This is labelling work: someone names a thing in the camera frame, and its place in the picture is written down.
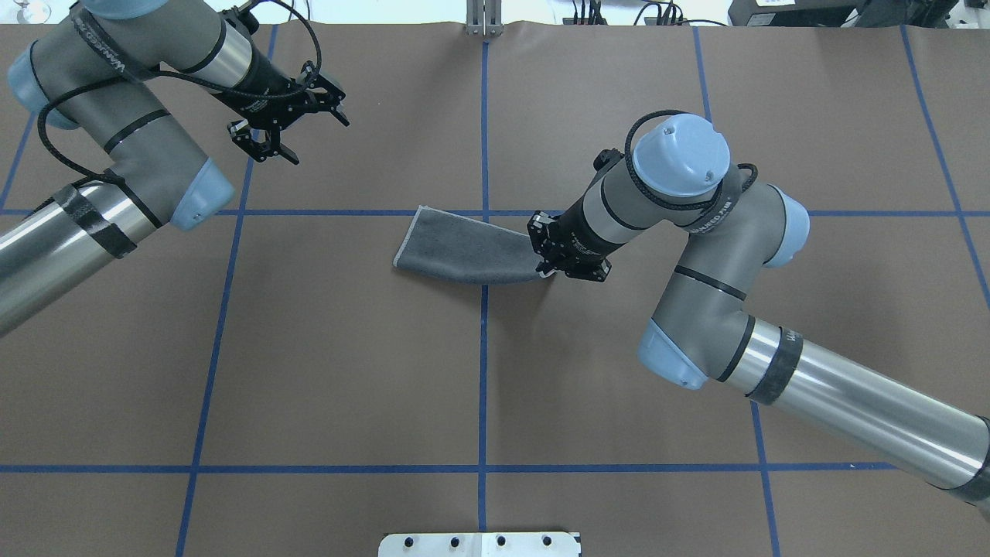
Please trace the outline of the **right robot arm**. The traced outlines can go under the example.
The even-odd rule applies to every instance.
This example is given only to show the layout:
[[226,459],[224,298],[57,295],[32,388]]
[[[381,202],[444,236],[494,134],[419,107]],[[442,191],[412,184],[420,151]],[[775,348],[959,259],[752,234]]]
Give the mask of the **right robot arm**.
[[895,278],[864,249],[823,278],[788,271],[806,246],[823,253],[839,240],[816,241],[811,212],[736,161],[701,115],[641,117],[594,169],[569,208],[534,212],[527,231],[542,275],[590,282],[651,227],[686,233],[639,341],[648,370],[689,389],[728,385],[987,514],[987,410],[926,394],[893,369],[898,349],[925,364],[987,355],[987,311],[936,293],[961,281]]

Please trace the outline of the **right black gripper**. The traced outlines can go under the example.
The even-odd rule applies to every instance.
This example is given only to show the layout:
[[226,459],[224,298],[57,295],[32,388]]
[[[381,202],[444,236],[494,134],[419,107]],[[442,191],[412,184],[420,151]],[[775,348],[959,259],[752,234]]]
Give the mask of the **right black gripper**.
[[549,279],[556,272],[581,281],[607,279],[611,271],[607,255],[614,250],[614,244],[592,231],[580,203],[572,204],[558,216],[535,211],[527,222],[527,232],[534,253],[541,258],[535,268],[541,279]]

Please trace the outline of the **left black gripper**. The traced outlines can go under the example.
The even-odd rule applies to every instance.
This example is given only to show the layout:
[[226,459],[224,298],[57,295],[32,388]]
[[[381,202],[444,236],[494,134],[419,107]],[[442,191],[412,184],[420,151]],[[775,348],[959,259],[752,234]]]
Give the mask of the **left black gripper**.
[[294,166],[299,156],[282,142],[282,130],[304,114],[329,112],[344,127],[350,126],[343,112],[346,97],[332,75],[317,73],[307,61],[295,78],[287,77],[262,54],[251,57],[247,73],[225,92],[225,105],[240,121],[227,124],[230,140],[255,162],[283,158]]

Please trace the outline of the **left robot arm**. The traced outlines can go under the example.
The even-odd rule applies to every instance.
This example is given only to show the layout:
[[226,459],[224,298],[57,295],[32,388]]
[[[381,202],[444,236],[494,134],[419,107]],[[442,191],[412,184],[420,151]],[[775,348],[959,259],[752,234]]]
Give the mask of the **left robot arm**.
[[158,77],[203,88],[237,114],[232,142],[257,162],[298,156],[282,132],[307,114],[343,125],[342,86],[307,61],[297,77],[252,41],[257,3],[225,11],[204,1],[78,1],[56,28],[11,64],[8,82],[47,128],[84,130],[110,156],[103,172],[56,158],[79,173],[2,237],[2,332],[10,333],[155,230],[188,231],[236,191],[148,88]]

